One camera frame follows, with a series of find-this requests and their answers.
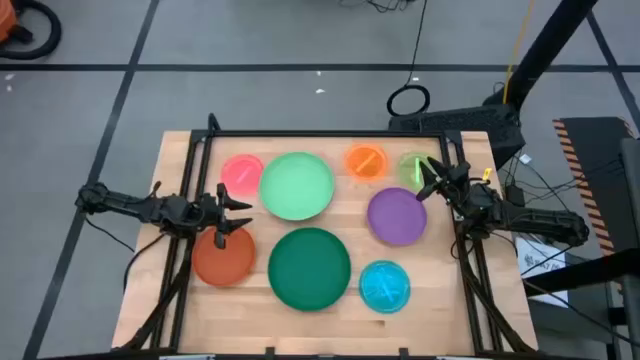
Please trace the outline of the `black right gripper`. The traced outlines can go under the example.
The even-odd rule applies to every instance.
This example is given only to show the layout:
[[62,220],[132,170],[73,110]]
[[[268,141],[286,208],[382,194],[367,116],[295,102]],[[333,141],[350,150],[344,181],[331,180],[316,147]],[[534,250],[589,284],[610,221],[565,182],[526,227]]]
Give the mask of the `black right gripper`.
[[440,183],[439,194],[448,203],[462,203],[463,197],[468,193],[471,165],[467,161],[457,165],[444,165],[432,157],[428,157],[427,160],[427,162],[419,162],[424,185],[416,194],[416,199],[424,201]]

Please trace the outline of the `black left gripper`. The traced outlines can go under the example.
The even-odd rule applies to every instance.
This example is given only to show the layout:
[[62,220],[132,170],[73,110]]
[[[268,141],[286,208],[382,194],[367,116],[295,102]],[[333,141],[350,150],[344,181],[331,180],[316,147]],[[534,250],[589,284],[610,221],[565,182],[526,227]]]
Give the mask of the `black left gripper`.
[[214,245],[218,249],[226,248],[225,234],[231,234],[252,221],[252,218],[226,219],[225,207],[230,211],[245,210],[252,207],[251,204],[233,200],[227,195],[226,186],[218,183],[216,195],[204,193],[199,198],[199,206],[202,211],[202,219],[199,227],[215,227]]

